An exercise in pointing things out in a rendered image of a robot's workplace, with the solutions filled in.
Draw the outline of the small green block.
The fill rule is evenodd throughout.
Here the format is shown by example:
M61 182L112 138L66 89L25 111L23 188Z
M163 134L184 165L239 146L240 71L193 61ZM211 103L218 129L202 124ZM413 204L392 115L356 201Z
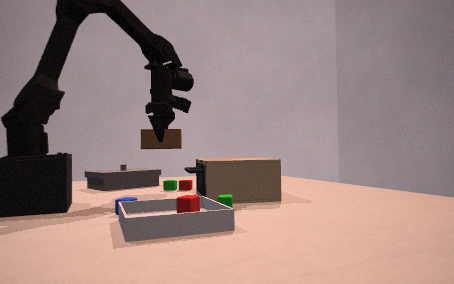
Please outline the small green block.
M219 195L217 202L233 208L233 198L231 194Z
M163 181L163 190L177 190L177 180L165 180Z

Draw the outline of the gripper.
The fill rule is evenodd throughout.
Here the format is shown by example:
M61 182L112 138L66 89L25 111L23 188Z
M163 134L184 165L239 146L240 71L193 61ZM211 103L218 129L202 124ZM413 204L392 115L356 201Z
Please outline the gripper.
M168 129L169 124L175 119L175 113L167 103L170 90L172 91L171 86L151 86L151 102L146 105L146 113L153 113L153 115L148 115L148 118L158 142L163 142L165 129Z

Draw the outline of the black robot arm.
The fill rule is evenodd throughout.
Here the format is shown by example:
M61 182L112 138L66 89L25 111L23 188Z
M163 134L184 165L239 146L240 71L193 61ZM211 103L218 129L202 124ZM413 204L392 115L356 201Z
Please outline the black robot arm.
M188 69L180 68L173 45L150 31L120 0L57 0L55 12L56 23L34 76L14 100L13 108L1 117L6 128L6 157L49 152L43 125L60 109L65 92L58 90L58 79L77 29L89 14L107 14L138 43L149 61L144 68L151 70L151 86L166 85L185 92L192 89L194 79Z

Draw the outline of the red block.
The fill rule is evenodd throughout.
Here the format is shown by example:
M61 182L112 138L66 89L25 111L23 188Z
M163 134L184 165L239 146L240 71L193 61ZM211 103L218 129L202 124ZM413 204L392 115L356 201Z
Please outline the red block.
M193 181L192 180L180 180L179 181L179 190L192 190Z
M199 212L200 197L197 195L185 195L177 197L177 213Z

